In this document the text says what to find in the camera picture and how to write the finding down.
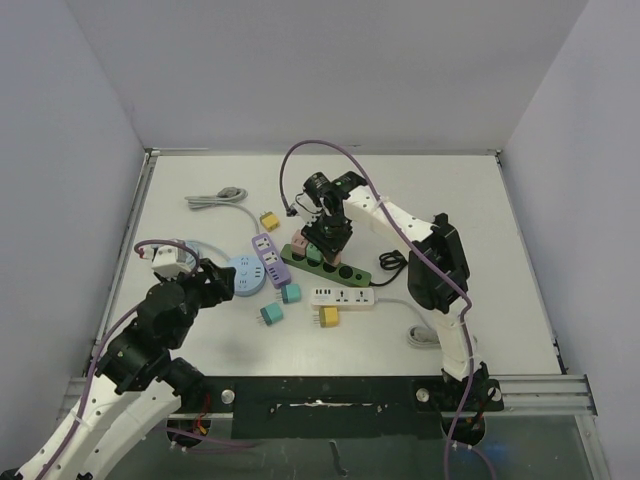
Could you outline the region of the green plug adapter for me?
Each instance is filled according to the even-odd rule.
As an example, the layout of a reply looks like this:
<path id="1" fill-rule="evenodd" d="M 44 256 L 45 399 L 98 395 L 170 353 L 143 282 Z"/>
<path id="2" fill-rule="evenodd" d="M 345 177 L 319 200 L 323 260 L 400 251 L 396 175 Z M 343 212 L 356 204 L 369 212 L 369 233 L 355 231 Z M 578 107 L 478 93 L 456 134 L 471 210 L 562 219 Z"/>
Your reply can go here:
<path id="1" fill-rule="evenodd" d="M 312 262 L 322 263 L 324 260 L 322 252 L 312 243 L 308 243 L 306 246 L 306 258 Z"/>

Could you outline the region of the teal plug adapter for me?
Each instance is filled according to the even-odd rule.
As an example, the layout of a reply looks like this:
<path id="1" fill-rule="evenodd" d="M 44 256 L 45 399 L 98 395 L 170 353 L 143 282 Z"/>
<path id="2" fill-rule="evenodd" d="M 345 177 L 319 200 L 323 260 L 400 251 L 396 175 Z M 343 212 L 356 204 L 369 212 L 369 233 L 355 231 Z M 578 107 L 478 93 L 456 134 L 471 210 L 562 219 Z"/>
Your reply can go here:
<path id="1" fill-rule="evenodd" d="M 300 302 L 302 299 L 301 288 L 298 284 L 287 284 L 280 289 L 280 298 L 284 304 Z"/>
<path id="2" fill-rule="evenodd" d="M 272 326 L 280 322 L 283 318 L 283 310 L 277 302 L 270 303 L 259 310 L 258 319 L 267 326 Z"/>

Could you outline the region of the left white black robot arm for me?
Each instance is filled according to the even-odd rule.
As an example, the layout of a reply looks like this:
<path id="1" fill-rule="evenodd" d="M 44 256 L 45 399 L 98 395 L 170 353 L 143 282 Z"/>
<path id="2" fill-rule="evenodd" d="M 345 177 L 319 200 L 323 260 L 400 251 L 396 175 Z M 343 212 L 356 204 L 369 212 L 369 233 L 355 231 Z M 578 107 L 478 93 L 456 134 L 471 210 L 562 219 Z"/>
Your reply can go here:
<path id="1" fill-rule="evenodd" d="M 80 399 L 49 440 L 2 478 L 104 479 L 161 420 L 198 407 L 204 376 L 171 353 L 201 310 L 232 300 L 235 273 L 204 259 L 195 273 L 154 285 L 105 335 Z"/>

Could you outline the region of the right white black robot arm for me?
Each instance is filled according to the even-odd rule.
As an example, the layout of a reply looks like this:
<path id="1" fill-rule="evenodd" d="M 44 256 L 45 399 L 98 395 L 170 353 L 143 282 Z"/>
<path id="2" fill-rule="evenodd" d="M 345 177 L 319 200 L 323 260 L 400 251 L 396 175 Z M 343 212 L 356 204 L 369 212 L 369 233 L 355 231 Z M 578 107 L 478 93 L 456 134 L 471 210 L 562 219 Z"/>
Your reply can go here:
<path id="1" fill-rule="evenodd" d="M 302 235 L 324 259 L 335 262 L 353 235 L 353 225 L 393 243 L 408 262 L 407 288 L 412 299 L 434 313 L 434 329 L 442 351 L 448 402 L 469 408 L 481 396 L 472 375 L 481 368 L 476 342 L 465 316 L 470 270 L 457 229 L 444 213 L 423 221 L 382 197 L 362 176 L 348 172 L 335 180 L 323 173 L 303 184 L 297 205 L 304 219 Z"/>

